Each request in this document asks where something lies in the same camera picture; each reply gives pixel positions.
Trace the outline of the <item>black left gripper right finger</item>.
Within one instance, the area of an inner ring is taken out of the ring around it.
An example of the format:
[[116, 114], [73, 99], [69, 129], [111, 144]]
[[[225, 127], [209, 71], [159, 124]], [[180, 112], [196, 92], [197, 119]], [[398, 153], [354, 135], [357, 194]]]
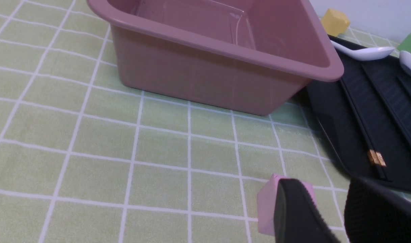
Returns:
[[372, 180], [353, 177], [344, 226], [352, 243], [411, 243], [411, 202]]

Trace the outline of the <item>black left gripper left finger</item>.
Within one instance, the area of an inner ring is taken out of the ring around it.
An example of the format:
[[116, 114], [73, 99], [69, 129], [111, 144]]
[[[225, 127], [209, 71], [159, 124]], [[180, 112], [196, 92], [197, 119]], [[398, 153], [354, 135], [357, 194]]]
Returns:
[[282, 179], [274, 209], [276, 243], [339, 243], [301, 181]]

